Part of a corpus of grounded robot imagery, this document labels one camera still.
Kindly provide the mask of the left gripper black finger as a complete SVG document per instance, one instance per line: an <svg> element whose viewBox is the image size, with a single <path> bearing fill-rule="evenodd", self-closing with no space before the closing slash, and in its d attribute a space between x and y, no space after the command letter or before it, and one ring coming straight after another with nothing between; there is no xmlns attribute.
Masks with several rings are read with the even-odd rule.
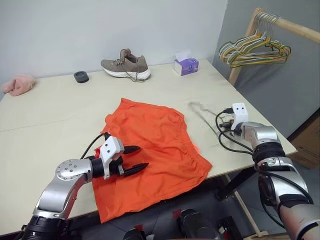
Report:
<svg viewBox="0 0 320 240"><path fill-rule="evenodd" d="M148 165L149 165L148 163L139 163L139 164L132 166L129 169L124 169L124 176L128 177L128 176L134 175L134 174L142 171L143 169L145 169Z"/></svg>
<svg viewBox="0 0 320 240"><path fill-rule="evenodd" d="M124 146L124 151L123 151L123 154L131 154L131 153L134 153L136 151L139 151L141 149L140 146L137 146L137 145L127 145L127 146Z"/></svg>

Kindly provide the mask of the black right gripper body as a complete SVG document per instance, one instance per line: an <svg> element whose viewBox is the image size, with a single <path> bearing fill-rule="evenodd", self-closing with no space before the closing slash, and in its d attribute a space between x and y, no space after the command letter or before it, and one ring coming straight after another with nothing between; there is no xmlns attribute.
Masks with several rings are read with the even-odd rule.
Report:
<svg viewBox="0 0 320 240"><path fill-rule="evenodd" d="M231 130L231 131L233 131L233 130L235 129L235 128L233 127L234 122L235 122L235 119L234 119L234 118L230 118L230 119L228 119L227 121L224 121L224 122L223 122L223 129L224 129L224 130Z"/></svg>

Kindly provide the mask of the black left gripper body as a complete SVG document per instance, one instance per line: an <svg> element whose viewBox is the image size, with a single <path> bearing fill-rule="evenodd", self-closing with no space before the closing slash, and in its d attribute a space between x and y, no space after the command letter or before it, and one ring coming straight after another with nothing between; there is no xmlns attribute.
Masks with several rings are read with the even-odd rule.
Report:
<svg viewBox="0 0 320 240"><path fill-rule="evenodd" d="M110 175L123 176L125 174L123 162L124 160L121 156L117 160L112 160L109 164Z"/></svg>

